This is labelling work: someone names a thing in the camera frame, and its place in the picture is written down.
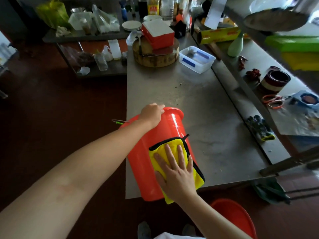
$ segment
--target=red container with white lid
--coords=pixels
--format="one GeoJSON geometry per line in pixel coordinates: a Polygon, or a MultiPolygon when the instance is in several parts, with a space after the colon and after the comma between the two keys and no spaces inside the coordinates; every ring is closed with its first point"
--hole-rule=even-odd
{"type": "Polygon", "coordinates": [[[142,33],[153,49],[160,49],[174,44],[174,31],[161,19],[142,24],[142,33]]]}

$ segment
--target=bottle with yellow label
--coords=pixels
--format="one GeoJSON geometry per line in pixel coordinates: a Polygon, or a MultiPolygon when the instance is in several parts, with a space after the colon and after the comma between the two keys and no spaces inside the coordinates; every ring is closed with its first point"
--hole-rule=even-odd
{"type": "Polygon", "coordinates": [[[148,15],[159,15],[160,0],[147,0],[147,13],[148,15]]]}

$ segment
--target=floor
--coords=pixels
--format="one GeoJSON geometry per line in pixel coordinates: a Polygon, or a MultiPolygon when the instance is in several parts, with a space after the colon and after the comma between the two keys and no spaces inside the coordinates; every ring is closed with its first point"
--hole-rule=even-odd
{"type": "MultiPolygon", "coordinates": [[[[103,47],[102,42],[83,48],[103,47]]],[[[34,58],[21,54],[0,78],[9,94],[0,100],[0,210],[57,163],[83,145],[118,128],[111,119],[126,119],[126,77],[77,80],[54,45],[29,48],[34,58]]],[[[287,190],[319,186],[314,174],[281,177],[287,190]]],[[[318,238],[319,197],[292,205],[269,205],[251,187],[206,191],[211,202],[231,198],[251,216],[259,239],[318,238]]],[[[84,209],[71,238],[137,238],[146,220],[152,236],[167,231],[180,234],[187,215],[163,201],[125,200],[125,164],[107,180],[84,209]]]]}

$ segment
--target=light green bottle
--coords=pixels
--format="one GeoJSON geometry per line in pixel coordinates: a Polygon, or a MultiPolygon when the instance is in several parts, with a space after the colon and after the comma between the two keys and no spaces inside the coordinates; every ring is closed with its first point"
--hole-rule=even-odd
{"type": "Polygon", "coordinates": [[[244,33],[241,31],[238,34],[238,37],[229,45],[227,54],[231,57],[237,57],[243,47],[243,39],[244,39],[244,33]]]}

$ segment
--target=red bucket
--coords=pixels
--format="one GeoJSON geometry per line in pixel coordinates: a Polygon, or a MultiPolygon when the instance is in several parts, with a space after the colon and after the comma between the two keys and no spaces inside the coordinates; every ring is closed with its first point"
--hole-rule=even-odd
{"type": "MultiPolygon", "coordinates": [[[[157,127],[146,133],[130,151],[127,158],[133,170],[134,177],[141,191],[141,196],[145,201],[154,201],[164,198],[162,190],[156,181],[154,168],[152,166],[148,148],[172,137],[184,137],[186,135],[182,119],[184,113],[177,108],[165,107],[161,121],[157,127]]],[[[138,119],[138,115],[131,118],[129,122],[138,119]]],[[[126,127],[130,123],[124,123],[121,127],[126,127]]],[[[192,148],[188,138],[186,143],[189,148],[190,155],[196,162],[192,148]]]]}
{"type": "Polygon", "coordinates": [[[217,199],[210,206],[251,238],[257,239],[253,221],[240,204],[230,199],[217,199]]]}

